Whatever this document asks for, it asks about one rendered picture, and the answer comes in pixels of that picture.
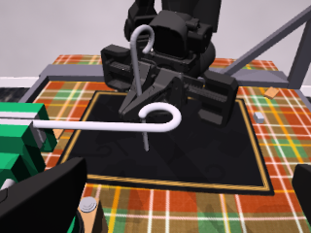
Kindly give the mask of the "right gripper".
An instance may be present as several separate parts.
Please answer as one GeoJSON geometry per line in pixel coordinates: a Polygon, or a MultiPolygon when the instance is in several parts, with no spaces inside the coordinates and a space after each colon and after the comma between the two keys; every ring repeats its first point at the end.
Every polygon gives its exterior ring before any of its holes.
{"type": "Polygon", "coordinates": [[[142,88],[138,97],[130,49],[110,45],[101,51],[101,60],[105,84],[120,92],[128,91],[119,109],[121,120],[139,119],[140,110],[156,102],[171,104],[181,112],[188,104],[188,97],[202,102],[197,115],[201,122],[221,129],[230,120],[239,84],[234,77],[207,70],[203,74],[204,85],[198,79],[205,66],[201,53],[189,73],[184,72],[185,65],[181,64],[184,60],[160,54],[152,56],[152,60],[138,60],[142,88]]]}

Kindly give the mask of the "black flat mat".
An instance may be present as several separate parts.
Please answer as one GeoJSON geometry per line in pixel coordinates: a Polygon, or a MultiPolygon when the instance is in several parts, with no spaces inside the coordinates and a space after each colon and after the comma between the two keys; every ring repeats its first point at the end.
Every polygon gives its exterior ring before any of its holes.
{"type": "MultiPolygon", "coordinates": [[[[79,121],[141,123],[119,119],[128,92],[95,90],[79,121]]],[[[201,101],[188,98],[173,130],[74,130],[57,164],[86,160],[86,183],[157,190],[274,196],[274,188],[244,99],[236,98],[224,128],[201,122],[201,101]]],[[[55,165],[55,166],[56,166],[55,165]]]]}

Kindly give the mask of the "black rubber ring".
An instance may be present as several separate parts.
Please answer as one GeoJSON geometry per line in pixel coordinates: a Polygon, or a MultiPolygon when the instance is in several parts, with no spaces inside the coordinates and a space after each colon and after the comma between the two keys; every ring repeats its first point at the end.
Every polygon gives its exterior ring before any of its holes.
{"type": "Polygon", "coordinates": [[[78,215],[79,222],[80,222],[80,232],[79,233],[85,233],[84,220],[83,220],[83,217],[82,217],[82,215],[81,215],[79,210],[77,210],[77,215],[78,215]]]}

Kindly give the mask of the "green bench vise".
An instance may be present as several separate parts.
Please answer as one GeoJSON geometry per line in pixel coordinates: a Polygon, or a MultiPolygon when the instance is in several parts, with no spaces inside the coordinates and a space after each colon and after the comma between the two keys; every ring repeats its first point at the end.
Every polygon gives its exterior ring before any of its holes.
{"type": "MultiPolygon", "coordinates": [[[[2,103],[0,112],[38,113],[40,120],[50,120],[44,103],[2,103]]],[[[44,129],[47,139],[39,150],[29,125],[0,124],[0,189],[6,179],[19,183],[44,172],[41,152],[53,152],[57,140],[52,129],[44,129]]],[[[79,233],[75,214],[68,233],[79,233]]]]}

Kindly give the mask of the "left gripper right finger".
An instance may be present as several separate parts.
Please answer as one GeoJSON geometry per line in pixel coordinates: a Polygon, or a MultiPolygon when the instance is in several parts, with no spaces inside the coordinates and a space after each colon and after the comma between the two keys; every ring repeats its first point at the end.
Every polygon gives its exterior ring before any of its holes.
{"type": "Polygon", "coordinates": [[[295,166],[292,185],[301,209],[311,226],[311,165],[299,163],[295,166]]]}

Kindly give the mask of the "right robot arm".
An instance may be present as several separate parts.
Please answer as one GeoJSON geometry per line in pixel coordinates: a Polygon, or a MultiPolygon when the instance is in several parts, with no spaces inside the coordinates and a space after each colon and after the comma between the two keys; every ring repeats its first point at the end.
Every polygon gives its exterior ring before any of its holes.
{"type": "MultiPolygon", "coordinates": [[[[135,0],[128,9],[124,37],[129,42],[129,35],[138,26],[149,25],[155,32],[153,50],[142,53],[149,42],[148,32],[142,32],[136,41],[138,60],[152,60],[157,54],[184,60],[181,64],[188,73],[195,65],[196,54],[201,53],[204,73],[216,57],[211,38],[218,30],[221,4],[222,0],[161,0],[162,11],[157,13],[155,0],[135,0]]],[[[203,73],[199,77],[203,78],[203,73]]]]}

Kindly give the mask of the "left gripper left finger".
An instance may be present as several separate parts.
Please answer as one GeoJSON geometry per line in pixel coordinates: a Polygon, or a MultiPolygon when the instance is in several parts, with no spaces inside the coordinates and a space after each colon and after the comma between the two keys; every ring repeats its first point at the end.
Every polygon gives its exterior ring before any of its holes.
{"type": "Polygon", "coordinates": [[[0,233],[67,233],[87,180],[74,157],[0,190],[0,233]]]}

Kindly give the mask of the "grey metal post with diagonal brace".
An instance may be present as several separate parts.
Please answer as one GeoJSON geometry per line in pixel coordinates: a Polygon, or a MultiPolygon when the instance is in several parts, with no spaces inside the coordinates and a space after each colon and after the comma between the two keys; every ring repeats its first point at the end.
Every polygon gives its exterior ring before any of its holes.
{"type": "Polygon", "coordinates": [[[237,71],[260,56],[262,53],[291,34],[305,22],[306,24],[294,57],[294,62],[287,78],[287,81],[289,82],[287,89],[300,89],[311,63],[311,5],[300,14],[292,18],[290,21],[288,21],[286,24],[284,24],[282,27],[280,27],[278,30],[273,32],[255,47],[247,51],[237,60],[232,62],[220,73],[232,76],[237,71]]]}

